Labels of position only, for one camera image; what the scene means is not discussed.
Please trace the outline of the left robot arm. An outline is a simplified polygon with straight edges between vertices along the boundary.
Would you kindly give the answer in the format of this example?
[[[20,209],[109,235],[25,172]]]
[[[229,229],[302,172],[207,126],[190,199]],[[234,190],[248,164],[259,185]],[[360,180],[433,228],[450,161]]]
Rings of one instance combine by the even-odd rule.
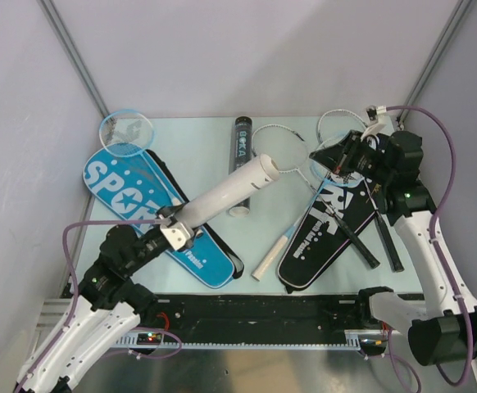
[[[132,276],[163,253],[193,244],[198,226],[184,210],[159,209],[142,222],[149,227],[143,235],[133,220],[111,222],[93,265],[83,278],[71,277],[75,293],[61,319],[20,369],[17,392],[73,391],[116,340],[157,320],[157,296]]]

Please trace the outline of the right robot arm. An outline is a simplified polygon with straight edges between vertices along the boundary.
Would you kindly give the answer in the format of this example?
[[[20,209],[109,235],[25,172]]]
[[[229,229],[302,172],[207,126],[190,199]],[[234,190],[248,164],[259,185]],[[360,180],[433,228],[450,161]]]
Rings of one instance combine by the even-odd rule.
[[[477,359],[477,300],[457,271],[444,241],[438,207],[420,181],[422,139],[397,131],[383,148],[351,131],[310,158],[339,177],[356,173],[380,185],[379,208],[401,238],[419,279],[425,307],[417,308],[390,289],[371,289],[356,306],[364,328],[384,322],[407,337],[418,364]]]

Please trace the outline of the white shuttlecock tube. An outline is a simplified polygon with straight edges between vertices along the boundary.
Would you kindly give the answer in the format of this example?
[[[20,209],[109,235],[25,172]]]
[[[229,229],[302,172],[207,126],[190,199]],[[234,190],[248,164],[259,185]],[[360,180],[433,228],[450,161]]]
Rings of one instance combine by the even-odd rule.
[[[189,228],[199,227],[279,178],[275,161],[267,154],[260,154],[187,203],[175,214],[175,219]]]

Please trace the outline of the blue racket cover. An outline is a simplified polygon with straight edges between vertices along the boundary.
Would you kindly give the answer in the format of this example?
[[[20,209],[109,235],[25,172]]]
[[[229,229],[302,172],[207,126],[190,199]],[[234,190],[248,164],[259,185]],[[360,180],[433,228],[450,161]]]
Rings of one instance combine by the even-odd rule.
[[[171,197],[189,201],[166,163],[147,150],[131,157],[115,157],[97,151],[84,166],[83,180],[89,191],[117,218],[153,219],[171,206]],[[170,251],[173,260],[211,289],[221,288],[243,274],[243,262],[209,224],[186,251]]]

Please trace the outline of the black shuttlecock tube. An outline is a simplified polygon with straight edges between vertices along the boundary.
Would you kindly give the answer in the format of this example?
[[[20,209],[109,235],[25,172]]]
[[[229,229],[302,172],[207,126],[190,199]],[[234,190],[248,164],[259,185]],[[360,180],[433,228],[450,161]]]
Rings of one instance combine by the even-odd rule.
[[[234,121],[231,133],[229,173],[247,164],[252,158],[252,119],[239,116]],[[240,201],[228,210],[230,216],[242,218],[250,212],[250,198]]]

